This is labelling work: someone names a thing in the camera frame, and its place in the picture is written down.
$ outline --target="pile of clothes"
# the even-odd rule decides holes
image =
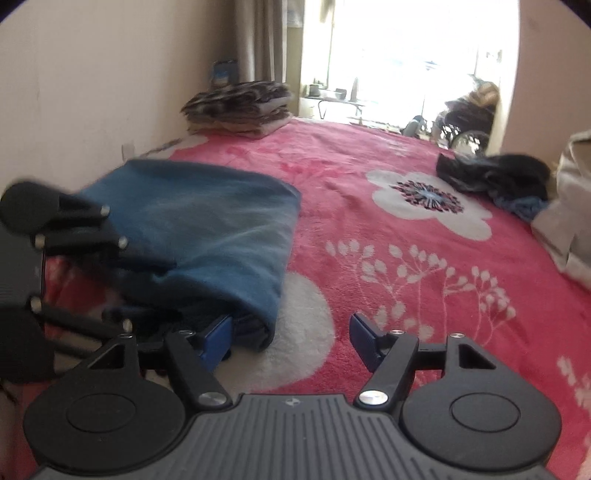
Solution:
[[[548,206],[550,169],[529,155],[472,158],[440,154],[437,176],[459,192],[486,193],[497,207],[531,223]]]
[[[198,93],[182,108],[191,133],[216,131],[250,138],[266,137],[293,118],[288,87],[276,82],[245,82]]]

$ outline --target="pink bedspread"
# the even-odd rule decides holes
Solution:
[[[439,152],[359,127],[294,121],[262,140],[193,136],[158,154],[266,173],[303,194],[275,341],[262,354],[235,351],[217,375],[233,393],[352,398],[369,376],[349,344],[353,312],[430,342],[464,332],[558,405],[563,433],[549,468],[588,480],[591,296],[556,271],[528,225],[439,180]],[[50,270],[54,299],[78,312],[107,301],[101,286],[67,268]],[[23,478],[33,463],[22,439],[18,454]]]

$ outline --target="bed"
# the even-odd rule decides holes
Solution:
[[[442,342],[463,332],[559,407],[549,468],[591,477],[591,296],[561,276],[530,227],[435,176],[441,150],[363,127],[296,120],[262,140],[193,135],[148,158],[215,163],[285,180],[302,194],[277,334],[235,349],[217,376],[232,393],[355,395],[369,374],[349,344],[363,312],[383,329]],[[116,296],[63,260],[48,297],[96,314]],[[435,378],[419,373],[418,385]],[[27,387],[23,406],[41,387]],[[17,432],[14,478],[35,468]]]

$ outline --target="beige wall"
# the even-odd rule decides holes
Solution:
[[[517,76],[501,151],[556,164],[569,136],[591,128],[591,29],[557,0],[520,3]]]
[[[184,132],[179,114],[235,56],[233,0],[28,0],[0,25],[0,189],[78,188]]]

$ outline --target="blue clothing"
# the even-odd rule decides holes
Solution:
[[[160,333],[202,330],[229,314],[235,343],[271,343],[300,209],[294,187],[221,166],[130,160],[80,195],[111,207],[109,218],[130,247],[176,260],[162,276],[113,275],[131,303],[179,313]]]
[[[538,213],[548,207],[548,202],[539,197],[523,197],[513,200],[497,197],[493,201],[497,207],[517,215],[527,223],[531,223]]]

